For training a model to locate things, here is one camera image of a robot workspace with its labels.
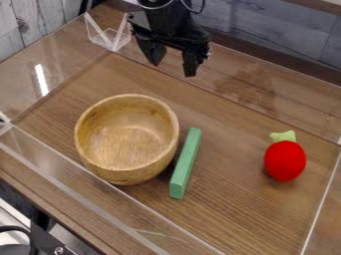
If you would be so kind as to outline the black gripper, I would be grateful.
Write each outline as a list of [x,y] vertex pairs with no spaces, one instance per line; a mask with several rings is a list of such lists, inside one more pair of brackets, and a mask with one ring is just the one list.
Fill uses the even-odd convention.
[[144,10],[130,13],[129,22],[149,62],[158,66],[170,46],[182,51],[184,74],[194,77],[210,56],[210,36],[193,21],[192,0],[138,0],[138,3]]

